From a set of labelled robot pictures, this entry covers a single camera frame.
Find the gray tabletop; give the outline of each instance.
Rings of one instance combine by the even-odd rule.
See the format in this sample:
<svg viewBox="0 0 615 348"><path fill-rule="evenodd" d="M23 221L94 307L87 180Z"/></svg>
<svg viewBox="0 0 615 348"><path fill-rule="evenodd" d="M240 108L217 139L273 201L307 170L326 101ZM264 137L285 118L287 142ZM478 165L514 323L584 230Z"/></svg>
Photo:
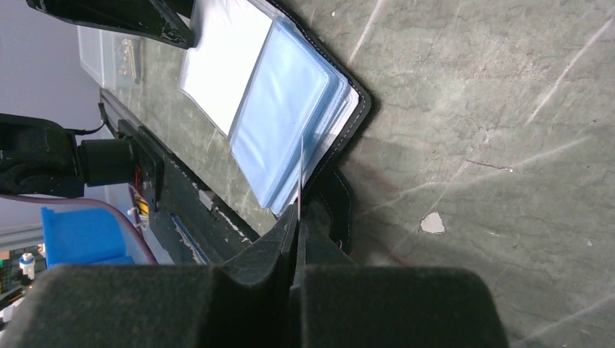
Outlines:
<svg viewBox="0 0 615 348"><path fill-rule="evenodd" d="M355 260L477 272L513 347L609 347L615 3L291 5L381 102L341 164L358 196ZM265 232L273 218L226 140L178 91L182 57L147 41L142 89L115 93Z"/></svg>

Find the gray wall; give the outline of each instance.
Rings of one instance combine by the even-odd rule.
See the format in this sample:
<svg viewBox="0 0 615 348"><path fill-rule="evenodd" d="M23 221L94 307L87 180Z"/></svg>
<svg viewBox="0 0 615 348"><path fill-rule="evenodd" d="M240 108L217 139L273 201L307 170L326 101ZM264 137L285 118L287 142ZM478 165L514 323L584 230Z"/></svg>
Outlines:
<svg viewBox="0 0 615 348"><path fill-rule="evenodd" d="M95 128L98 88L79 65L75 26L30 9L25 1L0 1L0 112ZM104 190L88 189L86 195L104 199ZM37 223L39 210L0 200L0 228Z"/></svg>

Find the purple cable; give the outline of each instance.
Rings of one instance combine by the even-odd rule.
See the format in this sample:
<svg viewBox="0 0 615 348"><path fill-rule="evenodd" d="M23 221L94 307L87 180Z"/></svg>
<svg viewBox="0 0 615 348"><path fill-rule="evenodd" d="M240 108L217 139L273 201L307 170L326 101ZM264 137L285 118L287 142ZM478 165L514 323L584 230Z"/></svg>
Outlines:
<svg viewBox="0 0 615 348"><path fill-rule="evenodd" d="M118 210L116 207L113 207L111 204L108 204L103 201L99 201L98 199L89 199L89 198L38 198L38 197L29 197L29 196L11 196L11 195L6 195L6 194L0 194L0 198L8 199L11 201L36 203L36 204L84 204L84 205L90 205L92 207L106 209L111 214L113 214L113 216L115 216L117 221L122 223L128 229L128 231L133 235L137 244L141 247L141 250L143 250L145 257L147 258L147 262L150 265L158 264L158 261L156 261L156 257L154 257L154 253L152 252L152 250L149 248L149 246L145 242L145 239L143 238L143 236L139 234L139 231L137 231L133 223L131 223L130 220L124 214L122 214L120 210Z"/></svg>

